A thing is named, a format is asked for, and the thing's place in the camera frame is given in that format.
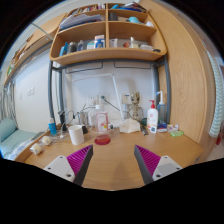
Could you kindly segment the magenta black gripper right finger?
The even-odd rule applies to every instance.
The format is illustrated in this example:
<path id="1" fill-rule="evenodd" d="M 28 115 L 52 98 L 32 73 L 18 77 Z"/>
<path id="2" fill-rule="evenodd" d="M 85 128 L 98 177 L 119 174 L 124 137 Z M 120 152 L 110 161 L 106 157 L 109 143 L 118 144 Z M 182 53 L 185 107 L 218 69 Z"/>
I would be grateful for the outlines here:
<path id="1" fill-rule="evenodd" d="M 134 147 L 134 155 L 145 185 L 182 169 L 182 167 L 168 155 L 158 156 L 150 150 L 138 145 Z"/>

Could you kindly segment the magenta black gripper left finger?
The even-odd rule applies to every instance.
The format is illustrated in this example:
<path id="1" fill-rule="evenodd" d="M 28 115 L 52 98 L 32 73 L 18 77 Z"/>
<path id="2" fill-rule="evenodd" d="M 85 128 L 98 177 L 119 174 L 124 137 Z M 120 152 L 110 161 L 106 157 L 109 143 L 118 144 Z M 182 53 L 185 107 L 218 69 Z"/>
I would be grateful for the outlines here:
<path id="1" fill-rule="evenodd" d="M 81 186 L 92 156 L 93 146 L 89 145 L 69 156 L 59 155 L 44 170 Z"/>

